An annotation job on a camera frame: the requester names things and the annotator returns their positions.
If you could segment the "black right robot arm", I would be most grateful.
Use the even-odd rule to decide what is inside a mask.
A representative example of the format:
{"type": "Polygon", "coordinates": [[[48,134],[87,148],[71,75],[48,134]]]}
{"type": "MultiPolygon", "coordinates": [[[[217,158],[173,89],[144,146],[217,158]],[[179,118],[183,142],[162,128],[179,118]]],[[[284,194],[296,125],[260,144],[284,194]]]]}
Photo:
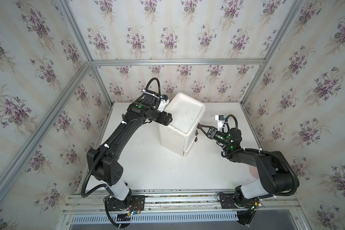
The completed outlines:
{"type": "Polygon", "coordinates": [[[238,128],[228,132],[213,126],[198,124],[197,128],[221,147],[221,157],[233,163],[242,163],[257,169],[259,178],[246,185],[236,187],[233,202],[239,208],[273,196],[291,196],[300,182],[288,161],[279,151],[241,147],[242,134],[238,128]]]}

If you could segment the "white plastic drawer cabinet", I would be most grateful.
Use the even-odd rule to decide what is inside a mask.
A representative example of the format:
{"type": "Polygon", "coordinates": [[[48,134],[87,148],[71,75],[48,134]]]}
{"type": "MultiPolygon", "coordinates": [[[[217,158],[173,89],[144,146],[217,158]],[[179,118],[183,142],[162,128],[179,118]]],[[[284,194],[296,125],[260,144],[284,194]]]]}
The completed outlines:
{"type": "Polygon", "coordinates": [[[189,135],[188,114],[202,108],[206,108],[202,102],[178,93],[165,108],[165,112],[172,114],[172,122],[168,126],[159,127],[161,145],[183,157],[185,139],[189,135]]]}

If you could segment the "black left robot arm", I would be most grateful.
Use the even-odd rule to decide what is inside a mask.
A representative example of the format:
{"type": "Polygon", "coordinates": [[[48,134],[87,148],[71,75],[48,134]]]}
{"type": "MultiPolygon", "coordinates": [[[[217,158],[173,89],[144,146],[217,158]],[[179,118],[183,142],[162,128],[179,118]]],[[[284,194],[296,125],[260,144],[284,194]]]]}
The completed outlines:
{"type": "Polygon", "coordinates": [[[89,170],[81,186],[81,197],[86,198],[104,188],[116,200],[125,201],[128,198],[131,191],[122,180],[124,169],[118,159],[142,125],[155,122],[168,126],[172,122],[172,114],[164,111],[168,103],[168,96],[161,93],[160,81],[156,77],[150,79],[142,95],[128,106],[111,136],[98,148],[88,150],[86,157],[89,170]]]}

